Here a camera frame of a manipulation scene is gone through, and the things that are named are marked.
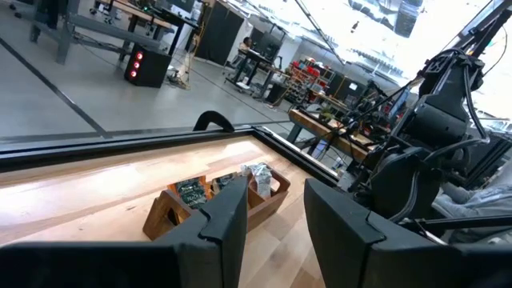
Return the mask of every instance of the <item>wooden crate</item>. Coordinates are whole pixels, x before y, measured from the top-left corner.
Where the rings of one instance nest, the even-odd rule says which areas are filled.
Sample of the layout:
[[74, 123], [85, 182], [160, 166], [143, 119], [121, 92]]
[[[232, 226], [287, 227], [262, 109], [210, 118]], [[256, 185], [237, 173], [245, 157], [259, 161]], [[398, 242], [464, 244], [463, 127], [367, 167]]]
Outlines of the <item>wooden crate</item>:
[[[256, 228], [274, 214], [288, 195], [290, 181], [284, 178], [280, 173], [270, 168], [272, 178], [279, 182], [279, 187], [271, 189], [270, 198], [264, 199], [256, 193], [256, 182], [251, 181], [252, 175], [249, 175], [249, 189], [247, 191], [247, 232]], [[164, 190], [160, 196], [153, 201], [150, 212], [147, 215], [146, 222], [142, 231], [151, 239], [162, 236], [176, 225], [185, 221], [196, 210], [192, 210], [171, 190]]]

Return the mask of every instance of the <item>black frame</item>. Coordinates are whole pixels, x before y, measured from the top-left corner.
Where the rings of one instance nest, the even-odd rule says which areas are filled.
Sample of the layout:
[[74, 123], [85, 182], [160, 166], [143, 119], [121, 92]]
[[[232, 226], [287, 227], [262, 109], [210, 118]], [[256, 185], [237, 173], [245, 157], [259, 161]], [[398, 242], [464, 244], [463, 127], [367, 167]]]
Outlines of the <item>black frame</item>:
[[94, 139], [85, 143], [59, 141], [51, 146], [0, 151], [0, 173], [243, 136], [255, 137], [312, 177], [328, 186], [336, 186], [338, 179], [332, 173], [262, 126], [237, 128], [232, 133], [208, 130], [162, 136]]

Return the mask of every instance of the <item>concrete floor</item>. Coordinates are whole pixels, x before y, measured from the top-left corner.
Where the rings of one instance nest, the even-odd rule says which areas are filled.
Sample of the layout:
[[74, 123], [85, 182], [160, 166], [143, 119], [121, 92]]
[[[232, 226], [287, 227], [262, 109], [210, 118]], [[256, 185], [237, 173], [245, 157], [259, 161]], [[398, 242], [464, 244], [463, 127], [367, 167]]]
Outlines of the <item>concrete floor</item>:
[[[101, 15], [89, 14], [91, 6], [92, 0], [82, 0], [80, 14], [101, 21]], [[127, 27], [127, 16], [116, 26]], [[0, 62], [9, 67], [0, 70], [0, 142], [97, 137], [94, 127], [65, 104], [62, 97], [67, 97], [101, 129], [112, 134], [133, 133], [134, 130], [166, 133], [190, 130], [206, 110], [220, 112], [234, 125], [279, 122], [265, 126], [281, 136], [287, 136], [293, 127], [291, 122], [283, 122], [288, 120], [287, 102], [283, 102], [278, 110], [270, 110], [265, 104], [239, 93], [230, 83], [225, 84], [222, 69], [210, 63], [192, 61], [190, 90], [170, 85], [163, 85], [161, 89], [137, 87], [124, 80], [126, 61], [119, 63], [117, 54], [72, 45], [63, 66], [55, 62], [57, 43], [44, 34], [37, 44], [29, 42], [29, 31], [30, 23], [15, 18], [13, 12], [0, 2], [0, 38], [39, 70], [63, 96], [59, 98], [0, 46]], [[100, 41], [122, 44], [105, 35], [80, 29], [78, 32]], [[183, 54], [182, 50], [177, 50], [171, 64], [181, 67], [185, 60]], [[262, 82], [264, 77], [259, 74], [256, 81]], [[310, 137], [312, 135], [304, 131], [299, 139]], [[336, 153], [330, 151], [327, 156], [326, 164], [329, 165]]]

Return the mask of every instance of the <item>wooden tabletop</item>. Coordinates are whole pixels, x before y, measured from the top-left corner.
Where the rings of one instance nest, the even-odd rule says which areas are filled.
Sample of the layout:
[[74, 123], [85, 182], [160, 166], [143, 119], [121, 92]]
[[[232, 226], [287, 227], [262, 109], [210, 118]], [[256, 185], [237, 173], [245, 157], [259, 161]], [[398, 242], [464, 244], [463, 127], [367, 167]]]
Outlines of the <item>wooden tabletop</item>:
[[[101, 3], [104, 3], [104, 4], [110, 4], [110, 0], [97, 0]], [[118, 8], [119, 10], [123, 11], [123, 12], [126, 12], [126, 13], [129, 13], [129, 14], [132, 14], [132, 15], [136, 15], [138, 16], [139, 18], [142, 18], [142, 19], [145, 19], [145, 20], [148, 20], [148, 21], [151, 21], [152, 17], [151, 15], [149, 15], [148, 13], [145, 13], [144, 11], [140, 10], [138, 7], [136, 7], [135, 5], [129, 3], [127, 0], [114, 0], [114, 7]], [[159, 26], [162, 26], [162, 27], [165, 27], [165, 28], [171, 28], [172, 25], [169, 24], [168, 22], [165, 22], [159, 18], [154, 18], [153, 22], [156, 24], [156, 25], [159, 25]]]
[[325, 287], [304, 212], [310, 176], [251, 136], [4, 173], [0, 243], [149, 241], [142, 226], [167, 184], [259, 162], [291, 186], [278, 212], [248, 233], [240, 287]]
[[[292, 122], [298, 123], [299, 125], [306, 127], [315, 136], [328, 134], [330, 132], [330, 129], [328, 129], [324, 125], [318, 123], [317, 121], [312, 119], [310, 116], [303, 114], [299, 110], [290, 110], [288, 115], [290, 116], [290, 120]], [[339, 123], [336, 120], [331, 120], [329, 122], [329, 125], [332, 126], [333, 128], [336, 128], [336, 127], [339, 127], [341, 125], [341, 123]], [[331, 137], [332, 137], [332, 134], [329, 134], [324, 137], [324, 140], [330, 140]], [[372, 142], [371, 140], [369, 140], [368, 138], [366, 138], [360, 134], [357, 136], [352, 135], [351, 137], [353, 140], [356, 140], [356, 141], [360, 142], [361, 144], [367, 144], [367, 143]], [[366, 152], [363, 148], [360, 148], [353, 143], [350, 144], [350, 142], [344, 138], [336, 137], [336, 139], [333, 142], [333, 146], [340, 149], [343, 153], [345, 153], [347, 155], [351, 155], [352, 153], [354, 153], [354, 157], [358, 161], [362, 161], [368, 154], [368, 152]]]

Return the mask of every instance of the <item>desk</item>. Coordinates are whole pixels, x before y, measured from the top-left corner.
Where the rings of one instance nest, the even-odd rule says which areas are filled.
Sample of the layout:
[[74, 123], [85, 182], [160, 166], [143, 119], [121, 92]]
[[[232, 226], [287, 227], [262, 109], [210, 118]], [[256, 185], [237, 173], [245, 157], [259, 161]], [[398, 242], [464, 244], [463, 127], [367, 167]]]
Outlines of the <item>desk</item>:
[[157, 10], [157, 12], [160, 15], [160, 17], [162, 17], [168, 23], [170, 23], [178, 28], [178, 30], [176, 30], [176, 33], [174, 34], [174, 39], [173, 39], [173, 42], [170, 44], [170, 48], [169, 48], [169, 52], [168, 52], [168, 55], [171, 56], [171, 58], [172, 58], [173, 54], [174, 54], [174, 50], [176, 49], [176, 45], [178, 44], [179, 36], [182, 34], [183, 26], [185, 24], [187, 24], [190, 27], [192, 27], [194, 30], [198, 29], [199, 26], [196, 22], [192, 22], [191, 20], [187, 20], [185, 18], [179, 17], [178, 15], [176, 15], [175, 13], [171, 12], [168, 9], [161, 8], [160, 11]]
[[[310, 116], [304, 114], [299, 110], [290, 110], [288, 115], [290, 117], [290, 120], [295, 124], [294, 128], [290, 132], [290, 135], [288, 135], [288, 138], [286, 139], [288, 140], [288, 142], [295, 143], [302, 129], [308, 130], [315, 136], [324, 135], [330, 132], [330, 129], [320, 124], [317, 119], [312, 119]], [[338, 126], [338, 122], [335, 120], [331, 120], [329, 124], [333, 128], [336, 128]], [[352, 135], [351, 137], [353, 140], [358, 141], [361, 144], [371, 143], [371, 140], [362, 135]], [[332, 134], [329, 134], [322, 139], [329, 141], [331, 138]], [[358, 162], [362, 161], [368, 154], [368, 151], [371, 150], [371, 148], [369, 148], [368, 150], [364, 150], [363, 148], [353, 143], [350, 144], [350, 142], [344, 138], [336, 138], [333, 141], [333, 146], [340, 149], [344, 154], [347, 155], [351, 154], [350, 149], [352, 149], [352, 152], [354, 153], [354, 158]]]
[[[110, 0], [96, 0], [96, 2], [106, 4], [107, 6], [110, 4]], [[169, 24], [168, 22], [165, 22], [159, 18], [153, 18], [151, 15], [140, 10], [138, 7], [129, 3], [127, 0], [114, 0], [113, 7], [117, 8], [123, 12], [126, 12], [128, 14], [131, 14], [132, 16], [135, 16], [136, 18], [144, 19], [147, 21], [151, 21], [151, 19], [153, 19], [153, 23], [158, 26], [162, 26], [165, 28], [171, 28], [171, 24]]]
[[259, 162], [291, 186], [278, 212], [248, 233], [239, 286], [325, 287], [302, 196], [312, 176], [253, 136], [3, 173], [0, 243], [147, 242], [144, 221], [167, 184], [203, 174], [211, 180]]
[[243, 68], [247, 65], [249, 60], [253, 60], [256, 62], [256, 65], [254, 65], [253, 70], [250, 72], [250, 76], [246, 83], [246, 85], [250, 86], [250, 82], [252, 81], [253, 77], [256, 75], [256, 72], [258, 72], [259, 63], [265, 62], [265, 63], [271, 65], [272, 61], [261, 56], [260, 54], [254, 52], [252, 50], [244, 51], [244, 50], [238, 49], [238, 52], [241, 54], [244, 54], [246, 57], [243, 59], [242, 63], [240, 64], [240, 68], [238, 68], [236, 75], [233, 78], [228, 77], [228, 78], [226, 78], [226, 80], [233, 83], [235, 86], [238, 86], [237, 85], [237, 83], [239, 82], [238, 79], [240, 78], [240, 75], [243, 72]]
[[[96, 0], [97, 2], [101, 2], [103, 4], [110, 4], [110, 0]], [[126, 12], [128, 14], [131, 14], [130, 18], [130, 24], [128, 25], [128, 31], [134, 32], [135, 27], [137, 26], [137, 21], [139, 19], [144, 19], [150, 22], [153, 22], [157, 25], [157, 29], [154, 31], [153, 39], [157, 40], [158, 35], [160, 34], [160, 30], [162, 27], [170, 29], [172, 25], [176, 26], [178, 29], [176, 30], [174, 34], [173, 42], [170, 45], [170, 49], [168, 52], [168, 55], [171, 57], [174, 54], [174, 50], [176, 49], [176, 45], [178, 44], [179, 36], [182, 33], [183, 26], [185, 24], [188, 24], [192, 26], [192, 28], [197, 29], [198, 25], [195, 22], [192, 22], [190, 20], [186, 20], [184, 18], [179, 17], [178, 15], [172, 13], [171, 11], [167, 9], [161, 8], [160, 10], [153, 10], [152, 14], [148, 14], [142, 10], [140, 10], [135, 5], [129, 3], [127, 0], [114, 0], [113, 4], [114, 8], [120, 9], [123, 12]], [[124, 41], [122, 44], [122, 47], [127, 50], [127, 48], [130, 46], [130, 42]], [[124, 60], [125, 54], [119, 55], [119, 60]]]
[[[78, 7], [80, 5], [80, 0], [69, 0], [66, 8], [66, 12], [64, 13], [64, 19], [66, 20], [67, 25], [63, 25], [59, 30], [52, 30], [46, 26], [45, 23], [36, 21], [38, 18], [38, 9], [40, 6], [41, 0], [36, 0], [34, 3], [34, 12], [32, 17], [32, 27], [30, 28], [30, 40], [32, 42], [37, 42], [39, 35], [41, 32], [50, 36], [52, 40], [55, 40], [58, 44], [57, 49], [57, 59], [56, 62], [59, 64], [64, 64], [66, 62], [67, 54], [70, 48], [70, 45], [73, 44], [82, 44], [84, 46], [92, 46], [94, 48], [103, 49], [112, 51], [120, 54], [128, 54], [127, 45], [123, 45], [123, 47], [113, 46], [111, 43], [102, 43], [100, 41], [94, 39], [88, 39], [81, 37], [80, 34], [75, 32], [76, 27], [81, 27], [87, 30], [91, 30], [94, 32], [98, 32], [104, 35], [108, 35], [114, 38], [119, 38], [125, 40], [125, 43], [136, 42], [138, 44], [147, 46], [152, 49], [157, 49], [160, 46], [160, 43], [156, 40], [153, 40], [148, 37], [144, 37], [138, 34], [133, 33], [133, 29], [126, 31], [120, 28], [117, 28], [112, 25], [108, 25], [102, 22], [99, 22], [94, 19], [90, 19], [78, 14]], [[123, 9], [128, 13], [134, 13], [138, 17], [143, 18], [151, 18], [151, 16], [144, 14], [142, 11], [138, 10], [134, 6], [127, 5], [121, 2], [114, 2], [114, 6], [118, 6], [119, 9]], [[159, 22], [162, 25], [170, 26], [169, 23], [165, 24], [164, 22]]]

